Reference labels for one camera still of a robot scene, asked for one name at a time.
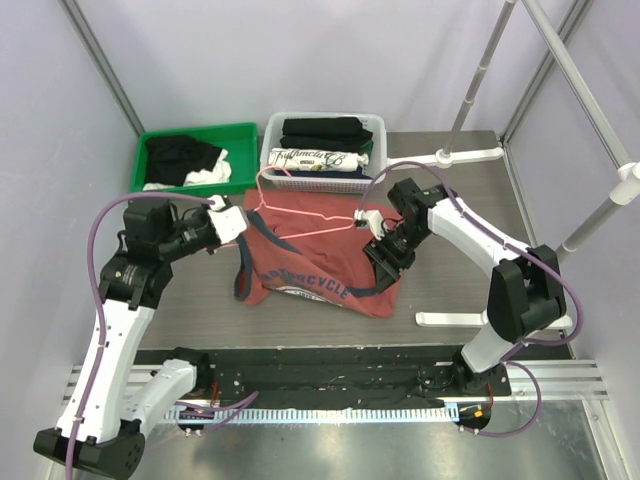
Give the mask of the pink wire hanger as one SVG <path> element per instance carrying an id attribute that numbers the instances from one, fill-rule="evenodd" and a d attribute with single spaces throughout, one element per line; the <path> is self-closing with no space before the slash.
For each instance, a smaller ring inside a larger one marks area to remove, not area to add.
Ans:
<path id="1" fill-rule="evenodd" d="M 307 232 L 302 232 L 302 233 L 297 233 L 297 234 L 288 234 L 288 235 L 283 236 L 282 240 L 291 240 L 291 239 L 296 239 L 296 238 L 305 238 L 305 237 L 311 237 L 311 236 L 319 236 L 319 235 L 324 235 L 324 234 L 337 233 L 337 232 L 341 232 L 341 231 L 348 231 L 348 230 L 350 230 L 350 229 L 352 229 L 354 227 L 354 221 L 353 221 L 352 217 L 325 216 L 325 215 L 323 215 L 321 213 L 317 213 L 317 212 L 296 210 L 296 209 L 290 209 L 290 208 L 284 208 L 284 207 L 277 207 L 277 206 L 269 205 L 265 200 L 264 192 L 263 192 L 263 189 L 262 189 L 262 186 L 261 186 L 261 183 L 260 183 L 260 178 L 264 173 L 267 173 L 267 172 L 272 171 L 272 170 L 282 171 L 282 172 L 285 173 L 285 175 L 287 177 L 291 176 L 291 173 L 286 168 L 284 168 L 282 166 L 267 165 L 267 166 L 262 167 L 256 173 L 256 177 L 255 177 L 256 188 L 257 188 L 259 199 L 260 199 L 260 202 L 259 202 L 258 206 L 255 208 L 255 211 L 259 211 L 259 210 L 263 209 L 263 210 L 271 210 L 271 211 L 275 211 L 275 212 L 286 213 L 286 214 L 289 214 L 289 215 L 301 215 L 301 216 L 318 218 L 318 219 L 321 219 L 321 220 L 323 220 L 325 222 L 332 222 L 332 221 L 338 221 L 338 220 L 343 220 L 343 221 L 346 222 L 345 225 L 338 226 L 338 227 L 307 231 Z"/>

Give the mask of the red tank top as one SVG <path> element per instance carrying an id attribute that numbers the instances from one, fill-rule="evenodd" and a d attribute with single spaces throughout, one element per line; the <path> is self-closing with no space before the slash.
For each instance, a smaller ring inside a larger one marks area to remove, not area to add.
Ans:
<path id="1" fill-rule="evenodd" d="M 271 206 L 352 217 L 358 200 L 328 193 L 264 191 Z M 369 317 L 393 315 L 400 284 L 382 293 L 374 291 L 373 267 L 363 248 L 373 238 L 367 229 L 282 240 L 288 234 L 345 225 L 343 220 L 289 215 L 271 210 L 255 211 L 258 191 L 244 196 L 250 228 L 237 239 L 240 266 L 234 297 L 257 305 L 271 293 L 280 292 L 307 300 L 330 303 Z"/>

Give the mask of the green plastic tray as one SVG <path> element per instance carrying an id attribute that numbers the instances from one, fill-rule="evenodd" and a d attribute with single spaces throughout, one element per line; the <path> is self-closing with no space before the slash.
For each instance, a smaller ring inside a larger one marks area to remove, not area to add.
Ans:
<path id="1" fill-rule="evenodd" d="M 231 180 L 228 183 L 196 187 L 178 187 L 161 189 L 171 193 L 207 197 L 213 194 L 240 194 L 255 186 L 258 171 L 258 130 L 254 123 L 235 123 L 227 125 L 181 128 L 173 130 L 151 131 L 139 138 L 137 157 L 133 170 L 131 190 L 141 192 L 147 164 L 145 141 L 151 137 L 189 135 L 197 140 L 226 149 L 227 161 L 232 167 Z"/>

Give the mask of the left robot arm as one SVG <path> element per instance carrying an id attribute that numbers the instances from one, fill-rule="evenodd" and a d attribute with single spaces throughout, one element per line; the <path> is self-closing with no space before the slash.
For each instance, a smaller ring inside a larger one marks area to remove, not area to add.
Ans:
<path id="1" fill-rule="evenodd" d="M 192 197 L 195 210 L 180 217 L 174 203 L 186 198 L 125 194 L 91 225 L 86 258 L 93 333 L 63 414 L 33 444 L 36 453 L 63 466 L 68 479 L 76 471 L 130 478 L 165 414 L 185 395 L 200 399 L 212 389 L 208 356 L 178 348 L 143 387 L 125 395 L 139 344 L 173 277 L 172 263 L 199 251 L 213 254 L 249 227 L 243 208 L 220 195 Z"/>

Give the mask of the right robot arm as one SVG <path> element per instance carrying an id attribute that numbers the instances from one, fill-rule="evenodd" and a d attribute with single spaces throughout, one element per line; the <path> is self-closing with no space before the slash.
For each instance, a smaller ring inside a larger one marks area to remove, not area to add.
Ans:
<path id="1" fill-rule="evenodd" d="M 531 248 L 504 235 L 443 185 L 422 190 L 405 179 L 392 187 L 388 198 L 401 217 L 393 227 L 377 210 L 358 207 L 354 212 L 355 225 L 373 235 L 364 252 L 374 270 L 376 292 L 399 281 L 413 264 L 416 248 L 431 235 L 455 246 L 490 280 L 487 303 L 479 313 L 419 312 L 415 316 L 421 327 L 477 331 L 454 353 L 445 389 L 478 394 L 516 346 L 539 331 L 571 326 L 552 249 Z"/>

